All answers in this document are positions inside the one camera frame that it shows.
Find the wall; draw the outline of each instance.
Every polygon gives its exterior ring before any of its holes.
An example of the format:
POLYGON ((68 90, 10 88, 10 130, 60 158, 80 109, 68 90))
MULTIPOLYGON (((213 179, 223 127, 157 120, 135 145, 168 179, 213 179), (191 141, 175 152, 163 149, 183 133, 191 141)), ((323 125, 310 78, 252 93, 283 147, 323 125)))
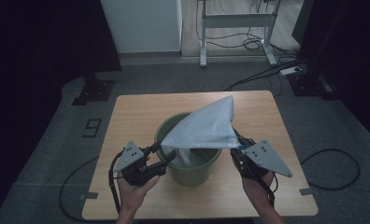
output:
POLYGON ((180 51, 180 0, 102 0, 118 53, 180 51))

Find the table top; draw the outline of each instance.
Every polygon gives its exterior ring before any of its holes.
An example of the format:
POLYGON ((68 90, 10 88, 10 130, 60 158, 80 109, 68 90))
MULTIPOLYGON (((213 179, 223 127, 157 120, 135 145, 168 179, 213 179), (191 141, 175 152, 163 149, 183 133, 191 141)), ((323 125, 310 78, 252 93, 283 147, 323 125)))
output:
MULTIPOLYGON (((302 195, 309 189, 305 174, 293 149, 278 107, 270 91, 230 91, 123 95, 118 97, 109 122, 100 157, 83 208, 86 219, 116 219, 107 171, 113 158, 130 140, 139 147, 153 144, 159 126, 169 117, 193 112, 225 96, 235 100, 233 126, 245 137, 259 142, 267 139, 288 165, 292 178, 277 175, 275 208, 282 216, 314 216, 318 207, 313 195, 302 195)), ((151 154, 148 164, 159 158, 151 154)), ((215 218, 257 217, 241 185, 230 151, 224 149, 213 164, 208 180, 197 187, 183 187, 167 169, 157 185, 149 191, 135 218, 215 218)))

